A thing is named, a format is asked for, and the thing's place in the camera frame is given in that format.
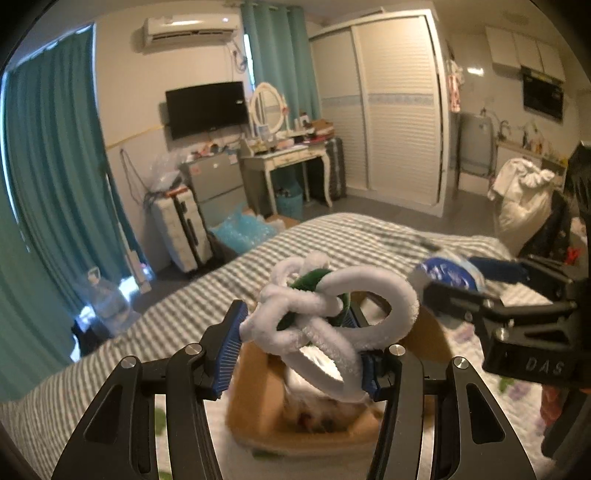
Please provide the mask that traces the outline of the person's hand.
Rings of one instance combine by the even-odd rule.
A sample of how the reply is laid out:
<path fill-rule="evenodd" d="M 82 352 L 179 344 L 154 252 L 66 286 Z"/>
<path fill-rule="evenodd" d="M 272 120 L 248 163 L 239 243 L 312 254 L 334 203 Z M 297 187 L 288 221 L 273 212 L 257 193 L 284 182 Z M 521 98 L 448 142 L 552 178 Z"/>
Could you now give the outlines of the person's hand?
<path fill-rule="evenodd" d="M 567 395 L 568 390 L 564 388 L 542 387 L 540 415 L 547 427 L 553 425 L 560 418 Z"/>

